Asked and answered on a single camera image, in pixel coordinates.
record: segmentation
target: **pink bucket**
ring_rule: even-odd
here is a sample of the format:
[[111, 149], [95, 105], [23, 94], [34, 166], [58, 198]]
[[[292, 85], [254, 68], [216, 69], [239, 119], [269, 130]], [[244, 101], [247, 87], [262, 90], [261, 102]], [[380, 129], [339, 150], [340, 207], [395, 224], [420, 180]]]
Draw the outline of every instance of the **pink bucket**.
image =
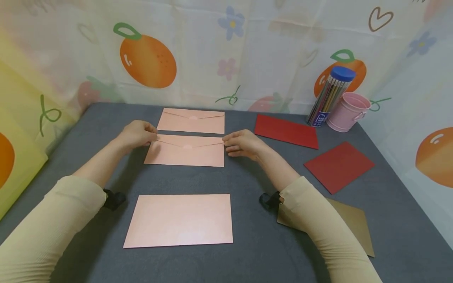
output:
[[332, 129], [345, 133], [360, 119], [365, 117], [371, 103], [368, 99], [354, 92], [345, 92], [335, 109], [327, 118]]

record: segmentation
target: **tan envelope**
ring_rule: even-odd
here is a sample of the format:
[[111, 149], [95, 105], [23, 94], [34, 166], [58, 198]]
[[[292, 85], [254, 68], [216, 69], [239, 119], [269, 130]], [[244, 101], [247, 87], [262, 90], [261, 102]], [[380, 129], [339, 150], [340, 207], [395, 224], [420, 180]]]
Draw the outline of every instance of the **tan envelope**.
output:
[[224, 134], [225, 112], [164, 108], [157, 129]]
[[139, 196], [123, 248], [233, 242], [230, 195]]
[[[365, 212], [353, 206], [346, 205], [344, 203], [334, 201], [326, 198], [330, 204], [335, 208], [341, 218], [344, 220], [346, 225], [351, 229], [354, 236], [359, 241], [366, 254], [374, 257], [373, 245], [371, 243], [370, 231], [368, 230], [368, 224], [366, 223]], [[305, 232], [305, 227], [300, 223], [291, 221], [292, 212], [286, 209], [284, 205], [279, 207], [279, 215], [277, 222], [285, 226]]]
[[224, 155], [222, 138], [159, 134], [145, 164], [223, 167]]

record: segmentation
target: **pink flower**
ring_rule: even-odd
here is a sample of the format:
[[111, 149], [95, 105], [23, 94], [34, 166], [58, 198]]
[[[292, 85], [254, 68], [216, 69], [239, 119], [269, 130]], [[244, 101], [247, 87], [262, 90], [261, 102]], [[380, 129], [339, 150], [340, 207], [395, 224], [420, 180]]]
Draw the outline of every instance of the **pink flower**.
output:
[[223, 77], [226, 76], [227, 81], [231, 81], [231, 77], [237, 73], [237, 68], [234, 67], [236, 60], [233, 58], [226, 60], [219, 61], [219, 70], [217, 71], [217, 75]]

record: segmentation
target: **red paper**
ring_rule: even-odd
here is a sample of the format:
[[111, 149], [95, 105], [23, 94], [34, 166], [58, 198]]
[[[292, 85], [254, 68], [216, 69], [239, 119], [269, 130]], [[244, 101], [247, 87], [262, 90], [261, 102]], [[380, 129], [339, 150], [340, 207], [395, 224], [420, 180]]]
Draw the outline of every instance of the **red paper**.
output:
[[255, 134], [290, 144], [318, 149], [318, 138], [315, 128], [274, 117], [258, 114]]
[[334, 194], [370, 170], [374, 163], [350, 143], [344, 142], [304, 165]]

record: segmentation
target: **beige sleeve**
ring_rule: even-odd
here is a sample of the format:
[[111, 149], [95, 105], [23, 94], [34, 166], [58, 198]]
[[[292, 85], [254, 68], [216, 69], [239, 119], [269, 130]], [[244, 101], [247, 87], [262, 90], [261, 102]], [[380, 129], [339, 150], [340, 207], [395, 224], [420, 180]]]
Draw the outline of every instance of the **beige sleeve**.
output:
[[332, 283], [382, 283], [354, 234], [305, 177], [287, 186], [280, 196], [300, 221], [324, 258]]
[[95, 183], [63, 177], [0, 246], [0, 282], [48, 282], [69, 242], [105, 201]]

